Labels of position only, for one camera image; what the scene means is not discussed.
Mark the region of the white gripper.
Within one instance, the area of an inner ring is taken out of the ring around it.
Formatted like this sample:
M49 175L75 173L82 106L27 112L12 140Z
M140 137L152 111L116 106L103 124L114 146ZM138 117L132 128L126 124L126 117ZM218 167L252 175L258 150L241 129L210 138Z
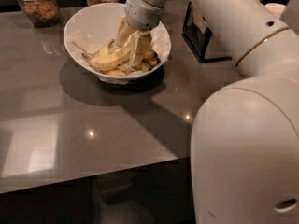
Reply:
M121 17L115 44L122 48L131 43L129 59L131 66L141 63L152 40L150 31L140 30L157 27L163 14L164 0L126 0L126 17Z

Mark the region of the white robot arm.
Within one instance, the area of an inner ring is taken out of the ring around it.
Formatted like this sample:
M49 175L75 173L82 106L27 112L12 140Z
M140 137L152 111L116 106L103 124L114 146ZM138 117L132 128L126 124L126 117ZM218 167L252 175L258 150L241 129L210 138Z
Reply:
M212 94L192 126L197 224L299 224L299 36L254 0L190 0L244 79ZM166 0L126 0L154 28Z

